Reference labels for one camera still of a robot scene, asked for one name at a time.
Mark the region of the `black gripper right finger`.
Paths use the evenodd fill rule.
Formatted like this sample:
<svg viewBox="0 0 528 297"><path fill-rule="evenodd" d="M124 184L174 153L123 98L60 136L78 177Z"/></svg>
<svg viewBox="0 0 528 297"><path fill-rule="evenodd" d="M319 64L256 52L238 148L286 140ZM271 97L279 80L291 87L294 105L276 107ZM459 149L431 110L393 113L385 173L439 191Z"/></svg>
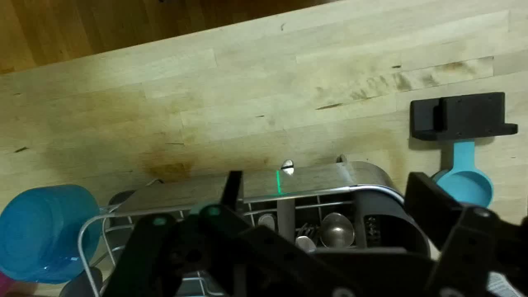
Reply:
<svg viewBox="0 0 528 297"><path fill-rule="evenodd" d="M489 275L502 273L528 295L528 222L504 220L482 206L462 204L423 171L408 174L405 207L441 250L426 281L433 297L497 297Z"/></svg>

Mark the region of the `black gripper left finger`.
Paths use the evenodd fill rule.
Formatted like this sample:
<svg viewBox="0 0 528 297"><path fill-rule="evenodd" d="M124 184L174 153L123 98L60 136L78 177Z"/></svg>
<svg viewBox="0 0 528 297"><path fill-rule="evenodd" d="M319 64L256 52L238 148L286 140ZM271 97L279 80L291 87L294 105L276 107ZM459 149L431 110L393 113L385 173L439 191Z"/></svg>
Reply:
<svg viewBox="0 0 528 297"><path fill-rule="evenodd" d="M184 275L200 270L235 297L327 297L321 260L235 210L241 187L243 173L231 171L220 204L182 222L142 217L103 297L175 297Z"/></svg>

